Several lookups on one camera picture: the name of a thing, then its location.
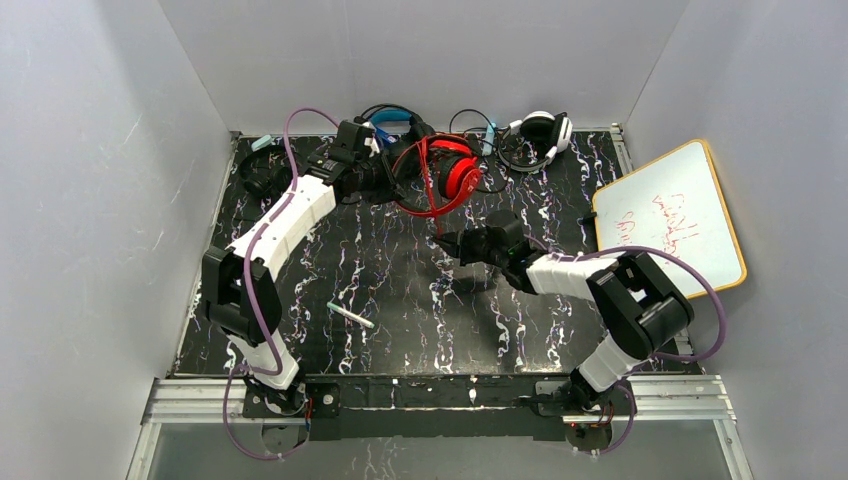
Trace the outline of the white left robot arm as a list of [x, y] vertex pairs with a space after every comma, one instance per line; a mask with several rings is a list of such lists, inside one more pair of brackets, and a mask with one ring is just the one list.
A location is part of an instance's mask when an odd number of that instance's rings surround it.
[[374, 126], [360, 118], [341, 122], [324, 152], [293, 168], [287, 190], [247, 233], [204, 253], [199, 317], [218, 327], [249, 374], [273, 390], [289, 389], [299, 370], [278, 331], [283, 267], [313, 227], [353, 195], [377, 204], [400, 196]]

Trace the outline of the blue black headphones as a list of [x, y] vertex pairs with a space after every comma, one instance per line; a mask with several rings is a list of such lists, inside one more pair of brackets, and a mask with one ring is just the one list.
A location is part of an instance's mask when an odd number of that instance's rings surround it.
[[375, 129], [377, 143], [385, 152], [399, 181], [412, 180], [421, 173], [417, 153], [401, 154], [425, 137], [435, 134], [435, 129], [423, 118], [400, 105], [380, 104], [369, 107], [356, 116], [357, 123], [369, 123]]

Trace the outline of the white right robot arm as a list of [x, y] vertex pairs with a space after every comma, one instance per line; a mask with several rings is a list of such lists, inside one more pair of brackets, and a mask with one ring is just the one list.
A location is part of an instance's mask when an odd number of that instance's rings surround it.
[[531, 243], [516, 214], [500, 210], [481, 227], [437, 234], [433, 241], [460, 264], [485, 263], [516, 290], [590, 301], [606, 334], [551, 394], [568, 410], [589, 409], [694, 318], [685, 295], [649, 253], [568, 259]]

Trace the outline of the red headphones with cable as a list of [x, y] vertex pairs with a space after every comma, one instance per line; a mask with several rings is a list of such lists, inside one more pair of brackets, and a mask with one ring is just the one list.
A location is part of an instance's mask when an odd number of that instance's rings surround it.
[[430, 219], [441, 235], [441, 219], [476, 191], [482, 177], [478, 162], [469, 142], [459, 135], [436, 133], [414, 141], [394, 160], [392, 173], [401, 186], [420, 180], [428, 208], [414, 207], [404, 194], [395, 205], [413, 217]]

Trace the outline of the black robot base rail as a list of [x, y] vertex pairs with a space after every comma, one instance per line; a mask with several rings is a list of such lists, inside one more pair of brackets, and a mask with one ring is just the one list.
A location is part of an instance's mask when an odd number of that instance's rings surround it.
[[406, 437], [531, 437], [561, 441], [568, 416], [564, 375], [311, 376], [318, 441]]

